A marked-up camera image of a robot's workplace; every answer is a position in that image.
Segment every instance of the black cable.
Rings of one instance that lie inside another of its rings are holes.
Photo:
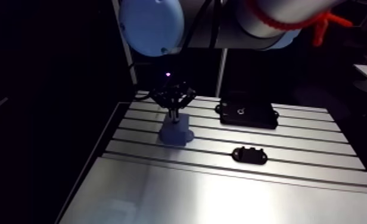
[[[128,71],[130,71],[130,69],[133,67],[135,65],[135,63],[133,62],[132,64],[130,64],[129,66],[128,66]]]
[[[214,48],[216,46],[217,37],[220,30],[221,10],[222,10],[221,0],[214,0],[212,37],[210,39],[209,48]]]
[[[205,13],[206,9],[209,7],[211,2],[212,2],[212,0],[205,0],[203,5],[201,5],[199,12],[197,12],[197,14],[195,16],[195,19],[193,20],[193,23],[192,23],[191,27],[189,28],[188,34],[186,35],[186,38],[185,38],[185,41],[183,42],[181,52],[184,49],[187,49],[187,47],[189,46],[189,43],[191,42],[192,36],[195,33],[197,24],[199,23],[201,17]]]
[[[151,96],[151,93],[152,92],[150,91],[148,94],[144,95],[143,97],[134,96],[133,99],[136,100],[136,101],[142,101],[142,100],[145,100],[145,99],[149,99],[150,96]]]

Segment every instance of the small black object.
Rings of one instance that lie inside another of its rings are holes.
[[[220,122],[226,125],[265,129],[276,129],[279,117],[269,102],[250,101],[244,103],[244,101],[227,99],[221,99],[219,114]]]
[[[172,86],[164,86],[153,91],[150,97],[162,108],[168,109],[168,115],[173,123],[179,122],[179,109],[186,107],[195,97],[196,91],[186,82]]]
[[[214,108],[214,111],[217,113],[217,114],[220,114],[221,113],[221,105],[218,104],[215,108]]]
[[[258,164],[264,165],[267,160],[268,156],[264,153],[263,149],[256,150],[255,148],[236,148],[232,152],[232,158],[241,163],[251,163],[251,164]]]

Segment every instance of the cable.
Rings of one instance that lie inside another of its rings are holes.
[[[170,80],[171,80],[171,77],[168,77],[168,79],[164,82],[163,86],[160,89],[166,87],[166,85],[168,85],[168,83],[170,82]],[[152,91],[149,91],[149,93],[147,93],[143,97],[136,97],[136,96],[134,96],[133,99],[136,100],[136,101],[142,101],[142,100],[145,100],[145,99],[149,99],[154,93],[158,92],[158,90],[159,89],[153,89]]]
[[[216,46],[217,37],[220,30],[221,8],[221,0],[214,0],[212,37],[210,39],[209,48],[214,48]]]
[[[199,23],[201,16],[205,13],[207,7],[209,7],[211,2],[212,2],[212,0],[205,0],[203,5],[201,5],[199,12],[197,12],[197,14],[195,16],[195,19],[193,20],[193,23],[192,23],[191,27],[189,28],[188,34],[186,35],[186,38],[185,38],[185,41],[183,42],[181,52],[184,49],[187,49],[187,47],[189,46],[189,43],[190,43],[190,41],[192,39],[192,36],[195,32],[197,24]]]
[[[135,63],[133,62],[132,64],[130,64],[128,66],[128,70],[131,70],[131,68],[133,66],[146,66],[146,65],[150,65],[151,63]],[[151,94],[152,94],[152,91],[150,91],[149,93],[147,93],[145,96],[143,97],[136,97],[136,94],[138,93],[138,90],[136,89],[136,86],[137,85],[134,85],[133,86],[133,92],[135,93],[135,96],[133,96],[133,99],[136,100],[136,101],[142,101],[142,100],[145,100],[145,99],[149,99]]]

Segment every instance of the translucent blue object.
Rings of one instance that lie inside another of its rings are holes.
[[[178,0],[124,0],[119,21],[126,42],[150,57],[168,54],[176,48],[185,27]]]
[[[189,114],[179,114],[178,123],[173,123],[166,115],[158,137],[166,145],[185,146],[187,142],[192,141],[194,134],[189,130]]]

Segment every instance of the red cable tie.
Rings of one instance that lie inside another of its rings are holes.
[[[345,18],[341,18],[337,15],[333,15],[329,11],[320,13],[312,18],[309,18],[299,23],[281,23],[269,17],[266,13],[264,13],[258,6],[256,0],[243,0],[243,1],[246,1],[247,8],[250,9],[250,11],[253,12],[257,16],[257,18],[259,18],[259,20],[261,20],[268,26],[278,30],[284,30],[284,31],[297,30],[314,24],[315,25],[315,32],[313,39],[314,46],[320,46],[322,44],[326,33],[326,29],[328,28],[329,21],[336,22],[344,27],[352,27],[353,25],[351,21],[348,21]]]

